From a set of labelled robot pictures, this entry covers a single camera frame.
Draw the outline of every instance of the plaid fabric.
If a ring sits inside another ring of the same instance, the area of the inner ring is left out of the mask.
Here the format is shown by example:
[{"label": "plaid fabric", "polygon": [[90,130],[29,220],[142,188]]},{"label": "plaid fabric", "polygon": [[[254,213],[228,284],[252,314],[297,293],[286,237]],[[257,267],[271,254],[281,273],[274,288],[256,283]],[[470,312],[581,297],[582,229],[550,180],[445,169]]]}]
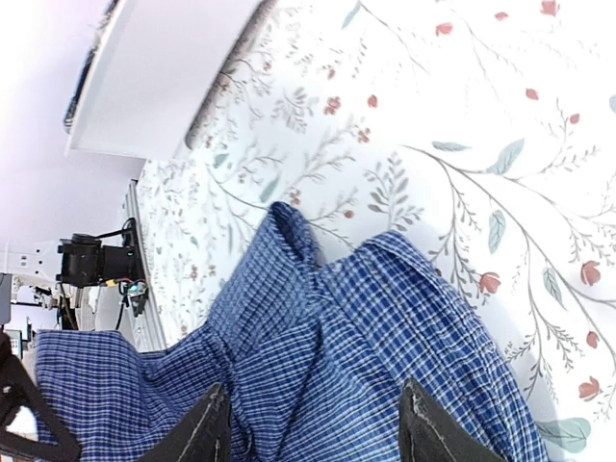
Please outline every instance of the plaid fabric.
[{"label": "plaid fabric", "polygon": [[506,460],[547,460],[484,326],[409,242],[387,233],[323,269],[317,251],[301,214],[274,204],[206,324],[175,347],[42,333],[38,385],[83,460],[138,458],[219,381],[234,461],[399,461],[410,377]]}]

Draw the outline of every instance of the leaf pattern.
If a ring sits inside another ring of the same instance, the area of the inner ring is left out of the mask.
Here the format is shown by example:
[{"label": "leaf pattern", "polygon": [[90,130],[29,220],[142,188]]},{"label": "leaf pattern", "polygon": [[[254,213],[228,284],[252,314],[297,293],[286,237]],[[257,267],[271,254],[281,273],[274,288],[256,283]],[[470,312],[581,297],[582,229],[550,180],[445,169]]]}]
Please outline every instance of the leaf pattern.
[{"label": "leaf pattern", "polygon": [[497,210],[490,216],[490,234],[488,236],[490,253],[495,253],[499,249],[505,229],[506,221],[504,219],[504,214],[500,210]]},{"label": "leaf pattern", "polygon": [[263,188],[263,190],[261,191],[261,194],[259,195],[259,200],[261,202],[266,203],[270,200],[270,197],[273,194],[274,190],[276,189],[276,186],[278,186],[279,180],[280,180],[280,177],[277,176]]},{"label": "leaf pattern", "polygon": [[[400,2],[264,3],[187,135],[192,152],[147,163],[138,185],[169,343],[204,322],[284,200],[308,218],[324,263],[402,233],[482,317],[533,413],[548,405],[616,431],[605,318],[616,310],[616,87],[612,45],[596,38],[608,18],[549,3],[469,4],[422,27]],[[541,79],[537,62],[549,64]],[[576,461],[601,444],[587,439]]]},{"label": "leaf pattern", "polygon": [[561,421],[537,422],[541,436],[572,454],[586,448],[591,425],[586,419],[571,418]]},{"label": "leaf pattern", "polygon": [[224,161],[227,160],[227,157],[229,157],[228,153],[222,153],[222,154],[218,154],[214,157],[214,168],[218,168],[220,167],[222,164],[224,164]]},{"label": "leaf pattern", "polygon": [[343,21],[343,29],[348,27],[348,25],[353,21],[353,19],[355,18],[355,16],[359,13],[361,9],[362,9],[362,4],[360,2],[357,2],[355,6],[353,7],[353,9],[350,12],[348,12],[348,14],[346,15],[345,20]]},{"label": "leaf pattern", "polygon": [[466,149],[469,148],[468,146],[458,144],[457,142],[440,142],[440,141],[433,141],[432,146],[434,147],[434,149],[438,149],[439,151],[446,151],[446,152],[465,151]]},{"label": "leaf pattern", "polygon": [[366,170],[364,176],[377,185],[370,193],[374,203],[369,203],[368,209],[387,215],[387,229],[404,232],[421,219],[424,209],[407,203],[409,195],[405,192],[409,180],[401,164],[398,154],[393,153],[387,159],[386,167],[377,163],[374,170]]},{"label": "leaf pattern", "polygon": [[562,305],[562,293],[558,287],[558,280],[556,274],[552,268],[545,268],[543,270],[543,284],[546,287],[546,291],[554,297],[554,299]]},{"label": "leaf pattern", "polygon": [[499,154],[499,159],[489,167],[486,171],[488,173],[495,173],[497,175],[504,175],[513,163],[516,161],[522,149],[524,149],[524,139],[513,141],[508,144]]}]

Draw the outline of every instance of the white surface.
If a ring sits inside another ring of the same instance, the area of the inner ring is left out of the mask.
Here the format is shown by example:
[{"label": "white surface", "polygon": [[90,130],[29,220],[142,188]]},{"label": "white surface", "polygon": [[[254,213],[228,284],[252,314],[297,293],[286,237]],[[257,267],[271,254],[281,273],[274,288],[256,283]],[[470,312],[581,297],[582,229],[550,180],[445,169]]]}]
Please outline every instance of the white surface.
[{"label": "white surface", "polygon": [[475,307],[552,460],[611,460],[613,9],[271,2],[197,149],[139,182],[167,342],[205,321],[273,200],[306,216],[326,262],[396,230]]},{"label": "white surface", "polygon": [[120,2],[105,30],[67,152],[170,159],[256,0]]},{"label": "white surface", "polygon": [[107,0],[0,2],[0,243],[109,230],[142,161],[64,156],[63,118]]}]

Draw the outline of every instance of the white wall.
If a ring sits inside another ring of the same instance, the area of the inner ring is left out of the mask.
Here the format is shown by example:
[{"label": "white wall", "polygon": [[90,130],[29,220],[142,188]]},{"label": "white wall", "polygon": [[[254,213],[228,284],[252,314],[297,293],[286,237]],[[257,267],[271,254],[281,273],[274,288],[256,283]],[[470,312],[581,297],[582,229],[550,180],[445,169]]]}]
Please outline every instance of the white wall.
[{"label": "white wall", "polygon": [[0,243],[108,231],[139,175],[139,160],[64,156],[64,111],[106,4],[0,2]]}]

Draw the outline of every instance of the black cable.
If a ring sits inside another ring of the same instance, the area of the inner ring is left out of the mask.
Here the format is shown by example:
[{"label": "black cable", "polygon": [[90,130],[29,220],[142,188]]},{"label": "black cable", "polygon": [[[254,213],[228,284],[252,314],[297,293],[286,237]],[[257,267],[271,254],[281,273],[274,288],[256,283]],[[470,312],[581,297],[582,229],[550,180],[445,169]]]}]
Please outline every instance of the black cable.
[{"label": "black cable", "polygon": [[119,294],[122,296],[122,300],[119,302],[119,315],[117,316],[117,323],[115,324],[115,330],[119,329],[119,325],[122,324],[122,315],[124,314],[124,308],[128,308],[130,306],[130,301],[128,299],[128,290],[130,286],[133,285],[134,282],[130,281],[120,281],[117,284],[117,290]]},{"label": "black cable", "polygon": [[64,309],[64,313],[66,314],[66,318],[68,319],[68,323],[72,327],[73,330],[79,330],[79,328],[75,325],[73,318],[70,316],[70,301],[68,301],[68,297],[66,296],[66,292],[64,291],[64,284],[60,283],[60,310]]}]

